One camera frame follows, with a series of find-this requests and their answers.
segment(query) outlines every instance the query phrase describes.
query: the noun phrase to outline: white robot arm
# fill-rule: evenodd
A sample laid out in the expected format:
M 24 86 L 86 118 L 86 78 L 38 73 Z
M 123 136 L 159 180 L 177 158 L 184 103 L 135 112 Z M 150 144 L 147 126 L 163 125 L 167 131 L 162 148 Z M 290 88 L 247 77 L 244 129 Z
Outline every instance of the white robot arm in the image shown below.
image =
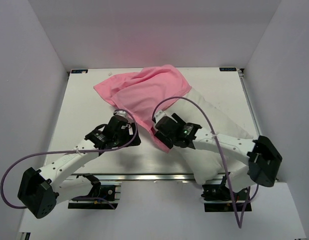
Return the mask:
M 186 123 L 175 113 L 171 118 L 160 110 L 154 115 L 154 122 L 155 136 L 170 149 L 176 146 L 219 153 L 216 136 L 210 130 Z M 217 138 L 224 155 L 246 165 L 229 174 L 235 193 L 254 184 L 264 187 L 274 185 L 282 157 L 267 137 L 251 140 L 218 134 Z M 220 187 L 223 192 L 228 190 L 228 180 L 224 179 Z
M 73 180 L 67 178 L 89 161 L 98 158 L 103 153 L 98 150 L 124 147 L 129 142 L 127 147 L 141 143 L 136 125 L 128 122 L 123 111 L 115 112 L 108 124 L 97 126 L 75 146 L 76 153 L 65 154 L 38 170 L 32 167 L 27 169 L 22 176 L 18 198 L 40 219 L 63 201 L 89 195 L 101 185 L 95 176 L 83 174 Z

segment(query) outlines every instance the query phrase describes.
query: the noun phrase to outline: white enclosure wall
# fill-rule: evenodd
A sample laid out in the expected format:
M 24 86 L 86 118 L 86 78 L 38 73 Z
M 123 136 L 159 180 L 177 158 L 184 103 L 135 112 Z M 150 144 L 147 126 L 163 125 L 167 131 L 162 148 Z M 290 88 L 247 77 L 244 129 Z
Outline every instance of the white enclosure wall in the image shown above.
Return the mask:
M 51 138 L 66 71 L 27 0 L 0 0 L 0 180 L 19 158 L 46 150 Z M 17 199 L 25 169 L 39 159 L 20 164 L 9 175 L 5 192 Z M 16 237 L 23 210 L 0 198 L 0 240 Z
M 309 0 L 284 0 L 246 67 L 261 125 L 282 154 L 287 181 L 309 238 Z
M 29 0 L 71 68 L 244 68 L 280 0 Z

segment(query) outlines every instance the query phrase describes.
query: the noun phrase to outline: pink cloth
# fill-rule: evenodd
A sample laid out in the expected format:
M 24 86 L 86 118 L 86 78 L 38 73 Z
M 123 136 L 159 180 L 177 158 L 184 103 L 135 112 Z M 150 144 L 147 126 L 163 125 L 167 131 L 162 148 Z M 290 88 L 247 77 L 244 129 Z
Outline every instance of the pink cloth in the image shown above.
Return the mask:
M 141 72 L 117 74 L 94 86 L 94 89 L 107 103 L 131 112 L 137 123 L 150 133 L 153 141 L 163 151 L 169 151 L 154 136 L 151 116 L 159 102 L 173 96 L 184 96 L 191 89 L 175 67 L 145 67 Z M 166 101 L 159 109 L 165 110 L 176 101 Z

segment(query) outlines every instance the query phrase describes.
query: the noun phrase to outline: white table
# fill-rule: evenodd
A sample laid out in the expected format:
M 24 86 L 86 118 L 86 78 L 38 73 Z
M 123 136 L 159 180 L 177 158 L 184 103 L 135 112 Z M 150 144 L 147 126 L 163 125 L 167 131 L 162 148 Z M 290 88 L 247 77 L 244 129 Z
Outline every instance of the white table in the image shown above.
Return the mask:
M 178 68 L 189 84 L 200 92 L 206 101 L 227 114 L 249 134 L 257 137 L 243 87 L 236 71 L 219 68 Z M 109 75 L 140 72 L 141 68 L 89 69 L 87 73 L 71 73 L 55 127 L 50 150 L 72 149 L 97 125 L 108 123 L 113 108 L 106 103 L 93 86 Z M 169 154 L 156 148 L 149 134 L 140 127 L 141 145 L 120 151 L 107 152 L 90 161 L 76 173 L 92 174 L 191 174 L 186 161 L 177 151 Z M 46 164 L 59 158 L 49 155 Z M 243 166 L 229 162 L 229 170 Z
M 71 74 L 49 149 L 71 149 L 95 126 L 109 121 L 112 108 L 95 92 L 94 85 L 111 74 L 140 70 L 89 69 L 88 73 Z M 207 101 L 257 137 L 237 72 L 220 72 L 218 68 L 179 70 Z M 133 149 L 133 157 L 126 155 L 132 154 L 130 148 L 110 152 L 77 173 L 115 177 L 139 174 L 133 180 L 150 180 L 149 174 L 191 174 L 180 156 L 161 152 L 145 131 L 140 132 L 142 144 Z M 45 163 L 58 157 L 49 156 Z M 241 166 L 234 161 L 229 169 L 234 171 Z M 36 219 L 26 209 L 19 231 L 30 232 L 30 240 L 294 240 L 305 237 L 286 183 L 260 188 L 251 204 L 252 212 L 245 213 L 242 229 L 237 227 L 232 212 L 204 212 L 201 193 L 200 186 L 193 182 L 124 181 L 116 210 L 67 209 L 68 202 L 63 202 L 47 217 Z

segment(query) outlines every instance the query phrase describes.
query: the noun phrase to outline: zip tie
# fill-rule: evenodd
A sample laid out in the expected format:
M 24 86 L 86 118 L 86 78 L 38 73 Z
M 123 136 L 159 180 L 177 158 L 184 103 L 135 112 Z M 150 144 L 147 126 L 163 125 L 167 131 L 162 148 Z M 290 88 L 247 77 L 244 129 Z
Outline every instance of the zip tie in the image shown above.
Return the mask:
M 75 149 L 75 152 L 76 152 L 77 154 L 79 154 L 80 156 L 83 155 L 83 154 L 79 151 L 79 148 L 76 148 L 76 149 Z
M 212 133 L 212 137 L 213 137 L 214 139 L 216 139 L 216 136 L 217 136 L 218 134 L 219 134 L 219 132 L 216 131 L 215 134 Z

